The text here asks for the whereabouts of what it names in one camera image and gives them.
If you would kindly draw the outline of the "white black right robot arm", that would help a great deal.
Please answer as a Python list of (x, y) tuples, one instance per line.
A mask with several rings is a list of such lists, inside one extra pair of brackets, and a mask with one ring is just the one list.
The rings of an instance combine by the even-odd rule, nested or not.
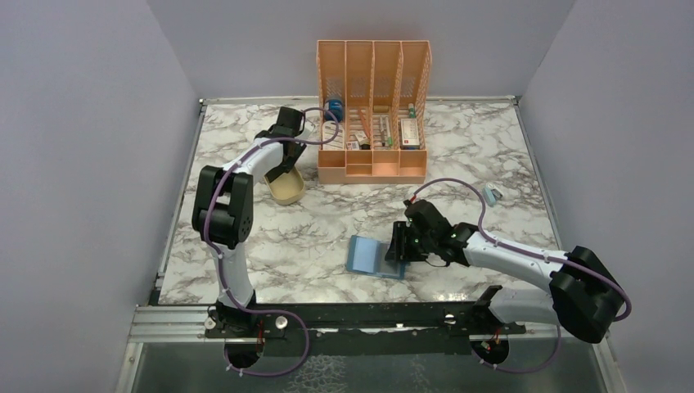
[(476, 306), (472, 322), (481, 332), (494, 332), (505, 323), (546, 323), (598, 343), (626, 304), (621, 286), (586, 247), (547, 251), (506, 242), (478, 225), (452, 225), (426, 200), (405, 205), (406, 219), (394, 222), (386, 261), (425, 262), (437, 255), (445, 264), (490, 269), (532, 285), (530, 290), (502, 287)]

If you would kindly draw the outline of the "teal leather card holder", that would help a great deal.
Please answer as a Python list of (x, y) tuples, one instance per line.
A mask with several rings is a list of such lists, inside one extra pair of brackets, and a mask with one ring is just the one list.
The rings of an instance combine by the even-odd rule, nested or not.
[(351, 273), (383, 278), (376, 274), (380, 243), (381, 241), (374, 238), (353, 235), (349, 240), (346, 270)]

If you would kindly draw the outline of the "black credit card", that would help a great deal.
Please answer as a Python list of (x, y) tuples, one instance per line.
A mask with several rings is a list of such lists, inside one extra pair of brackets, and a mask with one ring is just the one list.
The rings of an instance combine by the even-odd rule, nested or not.
[(388, 260), (389, 245), (381, 242), (379, 245), (379, 256), (376, 260), (376, 274), (383, 278), (393, 278), (401, 280), (404, 278), (405, 265), (395, 260)]

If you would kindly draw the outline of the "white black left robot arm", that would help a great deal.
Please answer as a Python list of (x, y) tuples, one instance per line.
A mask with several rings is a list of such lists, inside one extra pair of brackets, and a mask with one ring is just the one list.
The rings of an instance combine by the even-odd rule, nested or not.
[(254, 187), (263, 182), (280, 205), (299, 200), (304, 180), (295, 167), (307, 144), (306, 113), (280, 108), (276, 122), (259, 132), (239, 157), (199, 174), (192, 210), (192, 227), (210, 248), (219, 280), (218, 313), (238, 336), (251, 334), (257, 314), (246, 263), (246, 240), (254, 223)]

